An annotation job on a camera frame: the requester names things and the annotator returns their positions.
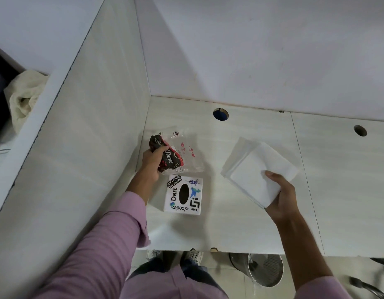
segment transparent plastic bag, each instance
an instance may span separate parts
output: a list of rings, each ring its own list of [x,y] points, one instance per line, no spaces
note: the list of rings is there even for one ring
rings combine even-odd
[[[163,153],[159,171],[165,175],[193,173],[204,171],[203,161],[188,140],[188,135],[182,129],[171,127],[152,135],[149,141],[151,150],[160,146],[168,146]]]

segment metal mesh trash bin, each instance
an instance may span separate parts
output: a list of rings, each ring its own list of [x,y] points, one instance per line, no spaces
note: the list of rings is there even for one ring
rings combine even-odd
[[[229,253],[229,259],[237,270],[261,286],[273,287],[282,279],[280,255]]]

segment jeans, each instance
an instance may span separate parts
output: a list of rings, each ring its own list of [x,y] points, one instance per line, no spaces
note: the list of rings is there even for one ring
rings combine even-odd
[[[181,266],[181,270],[183,271],[185,278],[189,277],[192,280],[202,282],[210,286],[215,286],[219,290],[223,291],[222,288],[220,288],[220,286],[217,284],[217,282],[215,282],[213,277],[211,277],[210,274],[207,272],[207,268],[205,266],[198,266],[196,262],[190,259],[185,259],[181,261],[179,265]],[[148,262],[142,264],[128,277],[128,280],[137,275],[146,274],[152,271],[159,273],[166,272],[164,262],[159,257],[152,258]]]

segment shoe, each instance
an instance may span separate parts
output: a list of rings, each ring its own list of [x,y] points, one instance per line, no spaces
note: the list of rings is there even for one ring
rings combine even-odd
[[[195,263],[198,264],[198,266],[200,265],[202,258],[203,258],[203,252],[196,251],[195,249],[192,249],[189,252],[186,252],[186,255],[185,255],[185,259],[193,260]]]
[[[148,250],[146,253],[146,259],[151,260],[153,258],[159,257],[160,259],[163,259],[163,251],[159,250]]]

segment shirt sleeve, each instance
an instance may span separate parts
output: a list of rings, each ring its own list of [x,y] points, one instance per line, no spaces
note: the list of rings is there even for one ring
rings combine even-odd
[[[351,299],[348,292],[333,276],[314,279],[301,286],[295,299]]]
[[[148,244],[145,203],[125,192],[33,298],[118,299],[136,247]]]

